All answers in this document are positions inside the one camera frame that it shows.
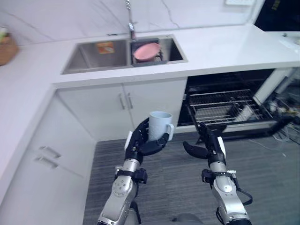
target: white cabinet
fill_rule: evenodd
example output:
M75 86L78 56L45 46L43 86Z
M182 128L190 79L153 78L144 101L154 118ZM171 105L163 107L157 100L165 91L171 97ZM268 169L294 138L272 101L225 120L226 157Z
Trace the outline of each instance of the white cabinet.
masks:
M151 111L166 111L173 115L177 126L187 78L124 83L133 124L136 127Z
M121 84L59 90L58 95L97 141L133 130Z
M55 96L28 150L54 158L61 166L89 177L96 142Z
M0 207L0 224L82 225L84 178L36 159L25 153Z
M81 225L95 143L54 97L1 204L0 224Z
M187 78L59 90L58 95L97 141L126 138L151 111L177 125Z

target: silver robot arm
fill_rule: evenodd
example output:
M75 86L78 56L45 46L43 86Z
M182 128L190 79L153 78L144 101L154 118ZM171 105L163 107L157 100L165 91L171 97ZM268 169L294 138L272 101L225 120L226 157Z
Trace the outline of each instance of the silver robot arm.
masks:
M118 171L135 172L140 163L136 159L126 159L123 166L116 167ZM131 176L120 175L112 184L112 192L100 213L98 224L123 225L129 213L130 204L137 193L137 184Z
M134 198L138 184L147 182L146 170L140 168L144 156L161 151L168 142L169 134L148 142L149 118L129 132L125 143L125 162L116 167L112 192L98 218L97 225L137 225L141 223Z
M226 151L221 136L215 135L204 123L200 123L199 134L206 148L183 142L186 152L196 158L207 159L209 170L202 171L202 181L210 183L213 195L218 202L216 216L224 225L251 225L244 205L252 203L252 196L239 187L236 171L226 168ZM250 200L242 203L237 191Z

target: sink basin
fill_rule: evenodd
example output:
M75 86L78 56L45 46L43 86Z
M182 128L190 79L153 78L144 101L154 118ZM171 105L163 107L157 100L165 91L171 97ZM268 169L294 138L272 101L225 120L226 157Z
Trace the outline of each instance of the sink basin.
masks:
M145 43L157 42L161 45L159 60L138 62L133 52ZM92 72L121 68L152 66L186 62L185 56L172 35L78 44L62 74Z

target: pink plate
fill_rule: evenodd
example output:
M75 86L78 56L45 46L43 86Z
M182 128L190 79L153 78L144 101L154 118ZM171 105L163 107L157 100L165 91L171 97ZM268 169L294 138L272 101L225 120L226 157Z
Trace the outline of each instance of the pink plate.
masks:
M160 45L157 43L150 43L139 47L134 56L140 61L149 61L153 59L160 51Z

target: orange label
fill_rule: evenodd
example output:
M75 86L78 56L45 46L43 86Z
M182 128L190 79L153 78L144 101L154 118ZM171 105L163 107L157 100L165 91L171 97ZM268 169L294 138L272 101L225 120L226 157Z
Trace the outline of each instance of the orange label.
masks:
M114 53L113 42L97 43L97 48L100 54Z

